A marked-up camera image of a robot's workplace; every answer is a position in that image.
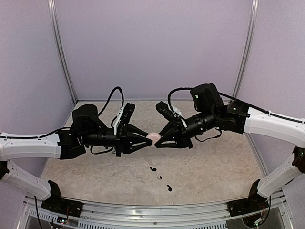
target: beige marbled surface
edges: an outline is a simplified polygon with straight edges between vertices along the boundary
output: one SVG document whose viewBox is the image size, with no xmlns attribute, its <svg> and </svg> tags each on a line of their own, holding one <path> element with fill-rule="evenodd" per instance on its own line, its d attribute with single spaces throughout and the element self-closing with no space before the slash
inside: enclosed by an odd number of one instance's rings
<svg viewBox="0 0 305 229">
<path fill-rule="evenodd" d="M 134 102 L 131 123 L 150 133 L 167 121 L 155 110 L 157 102 Z M 101 110 L 104 103 L 92 103 Z M 101 120 L 110 126 L 120 102 L 110 102 Z M 174 102 L 189 117 L 192 102 Z M 201 139 L 218 134 L 210 130 Z M 180 205 L 242 198 L 261 172 L 244 135 L 223 132 L 221 138 L 192 149 L 147 147 L 130 155 L 86 154 L 72 160 L 49 159 L 42 178 L 56 182 L 63 196 L 128 205 Z M 157 168 L 152 172 L 149 167 Z"/>
</svg>

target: vertical metal post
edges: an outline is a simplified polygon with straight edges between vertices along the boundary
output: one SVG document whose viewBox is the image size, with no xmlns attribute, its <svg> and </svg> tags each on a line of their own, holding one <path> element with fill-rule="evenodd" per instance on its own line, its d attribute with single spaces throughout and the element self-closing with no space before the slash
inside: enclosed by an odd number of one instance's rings
<svg viewBox="0 0 305 229">
<path fill-rule="evenodd" d="M 258 0 L 252 0 L 252 7 L 251 7 L 251 14 L 250 14 L 250 21 L 249 21 L 249 26 L 248 26 L 248 32 L 247 32 L 247 37 L 246 37 L 246 43 L 244 46 L 244 52 L 243 52 L 243 57 L 242 57 L 242 62 L 240 64 L 239 70 L 238 70 L 238 75 L 233 91 L 233 97 L 237 97 L 238 93 L 240 91 L 243 77 L 244 77 L 244 72 L 247 66 L 248 62 L 248 57 L 251 49 L 251 43 L 252 43 L 252 38 L 254 34 L 254 28 L 255 28 L 255 22 L 256 22 L 256 17 L 257 17 L 257 10 L 258 10 Z"/>
<path fill-rule="evenodd" d="M 61 35 L 60 35 L 60 30 L 59 30 L 58 20 L 57 20 L 57 14 L 56 14 L 55 0 L 48 0 L 48 5 L 49 5 L 52 29 L 53 29 L 54 38 L 55 38 L 55 44 L 56 44 L 58 56 L 59 56 L 59 59 L 60 59 L 60 62 L 61 62 L 63 75 L 65 77 L 65 81 L 67 83 L 69 94 L 70 94 L 70 97 L 72 99 L 72 102 L 73 102 L 74 105 L 76 105 L 78 100 L 77 100 L 75 90 L 74 90 L 74 87 L 73 87 L 73 83 L 72 83 L 72 80 L 71 80 L 71 77 L 70 77 L 70 74 L 69 74 L 65 54 L 63 52 L 63 47 L 62 47 L 62 43 L 61 43 Z"/>
</svg>

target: round pink object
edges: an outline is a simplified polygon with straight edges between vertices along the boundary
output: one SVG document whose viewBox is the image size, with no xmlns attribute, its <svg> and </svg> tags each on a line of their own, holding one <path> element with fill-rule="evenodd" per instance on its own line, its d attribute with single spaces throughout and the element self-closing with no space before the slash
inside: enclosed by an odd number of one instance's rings
<svg viewBox="0 0 305 229">
<path fill-rule="evenodd" d="M 152 140 L 152 145 L 154 145 L 157 141 L 160 140 L 161 136 L 160 134 L 158 133 L 155 133 L 155 132 L 152 132 L 152 133 L 149 133 L 146 138 Z"/>
</svg>

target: wall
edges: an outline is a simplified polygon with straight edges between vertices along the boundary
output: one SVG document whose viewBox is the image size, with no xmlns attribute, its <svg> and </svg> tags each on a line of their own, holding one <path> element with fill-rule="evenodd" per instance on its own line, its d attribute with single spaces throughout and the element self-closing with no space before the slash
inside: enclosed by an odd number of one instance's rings
<svg viewBox="0 0 305 229">
<path fill-rule="evenodd" d="M 305 2 L 260 0 L 252 48 L 239 98 L 273 112 L 305 118 Z M 269 172 L 293 145 L 255 135 Z M 305 225 L 305 176 L 283 190 L 296 228 Z"/>
<path fill-rule="evenodd" d="M 0 7 L 0 126 L 3 132 L 38 134 L 61 127 L 72 109 L 58 59 L 48 2 L 6 0 Z M 43 158 L 15 161 L 40 175 Z M 25 197 L 0 183 L 0 228 L 13 228 Z"/>
<path fill-rule="evenodd" d="M 231 94 L 251 0 L 56 1 L 61 38 L 80 100 L 161 99 L 215 83 Z M 175 98 L 190 98 L 177 93 Z"/>
</svg>

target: robotic arm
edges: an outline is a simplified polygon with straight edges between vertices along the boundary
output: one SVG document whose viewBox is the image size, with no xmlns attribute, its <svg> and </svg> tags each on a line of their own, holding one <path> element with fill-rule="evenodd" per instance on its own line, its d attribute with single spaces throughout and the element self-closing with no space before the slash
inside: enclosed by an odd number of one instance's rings
<svg viewBox="0 0 305 229">
<path fill-rule="evenodd" d="M 116 156 L 130 154 L 152 140 L 147 133 L 130 124 L 135 105 L 127 103 L 118 113 L 114 128 L 108 128 L 99 118 L 97 107 L 86 104 L 72 112 L 71 127 L 61 128 L 42 136 L 0 134 L 0 181 L 26 190 L 43 200 L 42 208 L 79 217 L 82 203 L 63 199 L 58 185 L 42 180 L 18 167 L 11 159 L 46 157 L 73 159 L 86 153 L 85 147 L 114 147 Z"/>
<path fill-rule="evenodd" d="M 292 154 L 275 171 L 253 183 L 246 199 L 231 201 L 231 216 L 251 213 L 267 208 L 267 198 L 277 189 L 305 173 L 305 120 L 265 111 L 225 94 L 219 93 L 214 84 L 202 84 L 190 90 L 195 110 L 199 113 L 184 119 L 176 108 L 159 102 L 157 111 L 169 122 L 159 133 L 157 148 L 192 148 L 191 138 L 205 131 L 218 128 L 236 133 L 270 136 L 294 144 Z M 221 95 L 235 101 L 224 105 Z"/>
</svg>

